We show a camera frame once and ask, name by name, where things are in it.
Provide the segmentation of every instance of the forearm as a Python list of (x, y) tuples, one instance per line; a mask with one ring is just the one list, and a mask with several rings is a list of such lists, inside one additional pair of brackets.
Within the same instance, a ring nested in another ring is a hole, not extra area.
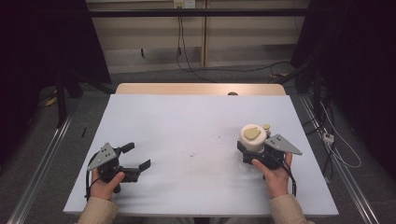
[(116, 217), (118, 207), (116, 204), (100, 199), (91, 197), (87, 205), (82, 211), (79, 217), (79, 224), (97, 223), (97, 224), (107, 224), (111, 223)]
[(291, 194), (275, 197), (270, 201), (270, 207), (276, 224), (312, 223), (305, 219), (303, 209)]

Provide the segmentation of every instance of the gray floor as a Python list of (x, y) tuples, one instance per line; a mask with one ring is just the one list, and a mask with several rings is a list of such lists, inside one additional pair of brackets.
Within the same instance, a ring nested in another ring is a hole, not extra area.
[[(263, 65), (234, 66), (232, 69), (260, 68)], [(273, 73), (288, 73), (292, 67), (286, 64), (273, 67)], [(270, 69), (262, 69), (255, 72), (231, 72), (231, 71), (201, 71), (197, 72), (200, 77), (209, 78), (216, 82), (243, 82), (243, 83), (266, 83), (270, 80)], [(131, 74), (113, 75), (113, 85), (116, 87), (121, 82), (207, 82), (193, 73), (180, 70), (164, 70), (151, 72), (136, 72)], [(108, 95), (81, 84), (84, 95), (81, 99), (67, 98), (69, 110), (76, 107), (64, 140), (54, 155), (49, 170), (39, 186), (39, 191), (29, 207), (29, 213), (25, 217), (26, 223), (73, 223), (77, 217), (63, 213), (67, 197), (74, 186), (74, 179), (80, 170), (86, 153), (91, 145), (95, 131), (106, 108)], [(310, 120), (302, 99), (309, 99), (310, 94), (298, 94), (290, 81), (285, 85), (285, 90), (290, 96), (296, 108), (301, 123)], [(35, 112), (28, 133), (21, 140), (18, 148), (8, 163), (4, 164), (3, 173), (0, 175), (0, 223), (6, 223), (10, 218), (19, 199), (29, 185), (36, 167), (45, 154), (51, 138), (55, 133), (57, 124), (56, 105), (43, 107), (41, 102)], [(396, 223), (396, 183), (389, 177), (387, 172), (375, 161), (367, 151), (364, 143), (351, 131), (347, 118), (337, 103), (332, 101), (332, 109), (335, 116), (337, 131), (357, 151), (362, 160), (360, 168), (348, 171), (361, 188), (362, 195), (371, 205), (377, 221), (372, 223)], [(312, 123), (304, 126), (309, 132), (315, 127)], [(311, 133), (307, 136), (311, 147), (317, 157), (318, 164), (322, 167), (326, 161), (327, 153), (323, 147), (319, 135)], [(356, 156), (350, 149), (339, 140), (335, 139), (338, 150), (343, 159), (356, 164)], [(348, 190), (345, 180), (333, 165), (333, 175), (329, 189), (334, 198), (340, 215), (336, 217), (311, 218), (316, 223), (370, 223), (365, 220), (358, 209), (358, 203)], [(118, 217), (115, 223), (139, 223), (140, 217)]]

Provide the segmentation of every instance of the white table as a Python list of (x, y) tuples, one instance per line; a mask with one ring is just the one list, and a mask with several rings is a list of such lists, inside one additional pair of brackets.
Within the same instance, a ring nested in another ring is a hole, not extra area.
[(262, 174), (242, 163), (240, 129), (271, 124), (302, 152), (292, 172), (307, 216), (338, 215), (289, 96), (116, 94), (107, 105), (64, 211), (82, 212), (88, 160), (108, 142), (135, 149), (120, 165), (151, 159), (137, 183), (123, 183), (113, 197), (125, 216), (266, 217), (269, 197)]

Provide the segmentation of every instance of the sleeve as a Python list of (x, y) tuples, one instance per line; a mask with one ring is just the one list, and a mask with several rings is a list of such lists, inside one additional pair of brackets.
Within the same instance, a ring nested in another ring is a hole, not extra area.
[(305, 219), (303, 209), (294, 195), (275, 197), (270, 201), (270, 208), (276, 224), (313, 224)]
[(107, 224), (116, 217), (118, 207), (113, 202), (91, 197), (79, 217), (78, 224)]

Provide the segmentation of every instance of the human hand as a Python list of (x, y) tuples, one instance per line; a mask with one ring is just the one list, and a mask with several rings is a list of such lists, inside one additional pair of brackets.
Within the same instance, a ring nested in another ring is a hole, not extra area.
[[(284, 162), (288, 164), (286, 165), (287, 168), (290, 168), (291, 166), (291, 159), (291, 153), (286, 153)], [(267, 182), (267, 191), (271, 198), (289, 194), (289, 174), (284, 169), (279, 168), (277, 170), (270, 170), (256, 159), (253, 159), (252, 163), (264, 174), (265, 181)]]
[(113, 189), (122, 181), (124, 177), (125, 173), (119, 172), (110, 182), (106, 183), (100, 178), (99, 171), (97, 169), (93, 169), (91, 196), (111, 201), (113, 198)]

